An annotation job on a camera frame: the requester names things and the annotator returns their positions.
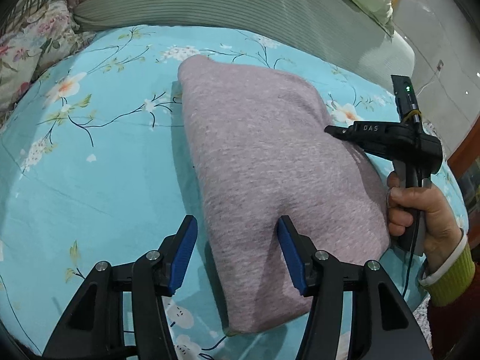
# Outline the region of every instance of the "white flower with orange center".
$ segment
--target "white flower with orange center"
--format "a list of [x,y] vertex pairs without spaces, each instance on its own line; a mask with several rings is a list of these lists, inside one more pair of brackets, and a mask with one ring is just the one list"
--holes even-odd
[[333,101],[330,103],[330,106],[333,108],[331,115],[338,123],[345,123],[347,126],[351,126],[355,121],[363,120],[363,118],[357,115],[357,110],[350,103],[340,105]]
[[80,81],[87,74],[85,72],[78,73],[74,76],[64,77],[59,83],[55,84],[46,94],[46,100],[43,107],[46,108],[52,105],[62,97],[69,97],[76,95],[80,90]]

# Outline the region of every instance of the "white flower cluster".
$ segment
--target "white flower cluster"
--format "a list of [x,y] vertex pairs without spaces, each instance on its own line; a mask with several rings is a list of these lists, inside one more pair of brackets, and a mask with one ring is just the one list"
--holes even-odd
[[27,157],[23,160],[22,171],[30,171],[30,167],[37,165],[45,152],[45,138],[41,138],[32,143]]
[[261,35],[255,35],[254,36],[255,40],[260,43],[263,47],[268,47],[272,49],[276,49],[277,46],[280,45],[277,41],[267,38],[266,36],[261,36]]
[[162,59],[173,58],[178,61],[184,61],[189,56],[194,56],[196,54],[200,54],[200,51],[193,46],[177,47],[176,45],[173,45],[166,51],[162,52]]

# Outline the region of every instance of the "light blue floral bed sheet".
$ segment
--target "light blue floral bed sheet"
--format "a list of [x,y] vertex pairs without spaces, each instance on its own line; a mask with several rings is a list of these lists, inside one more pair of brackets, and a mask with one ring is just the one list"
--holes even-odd
[[[177,83],[180,62],[195,54],[297,74],[317,88],[337,125],[398,120],[383,88],[254,33],[159,26],[100,33],[45,72],[0,132],[0,317],[35,351],[44,349],[97,261],[135,261],[192,214],[198,241],[183,286],[166,299],[179,358],[295,358],[306,316],[262,334],[225,337]],[[392,163],[370,159],[385,181]],[[445,163],[433,180],[466,229],[461,193]],[[388,250],[381,262],[402,289],[404,256]],[[407,293],[412,308],[424,295],[414,279],[420,264],[416,259]],[[125,309],[132,342],[128,298]],[[347,295],[338,358],[346,354],[350,316]]]

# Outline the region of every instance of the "metal bolt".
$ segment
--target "metal bolt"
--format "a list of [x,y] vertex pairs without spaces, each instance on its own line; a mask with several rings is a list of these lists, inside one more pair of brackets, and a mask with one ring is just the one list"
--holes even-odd
[[95,265],[95,269],[99,272],[105,271],[105,269],[107,269],[108,267],[109,263],[106,261],[97,262],[97,264]]
[[157,250],[151,250],[150,252],[147,253],[147,259],[150,261],[156,260],[158,257],[160,257],[160,253]]
[[315,257],[318,258],[319,260],[327,260],[328,259],[328,253],[325,252],[324,250],[317,250],[315,252]]
[[380,264],[378,261],[375,261],[374,259],[371,259],[368,261],[367,266],[372,270],[372,271],[378,271],[380,269]]

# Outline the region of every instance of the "ribbed cuff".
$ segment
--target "ribbed cuff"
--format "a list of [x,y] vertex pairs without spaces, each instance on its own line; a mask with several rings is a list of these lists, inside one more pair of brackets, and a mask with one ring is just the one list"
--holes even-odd
[[441,278],[426,285],[434,306],[443,307],[462,295],[470,286],[475,275],[475,264],[472,261],[470,247],[465,245],[462,253]]

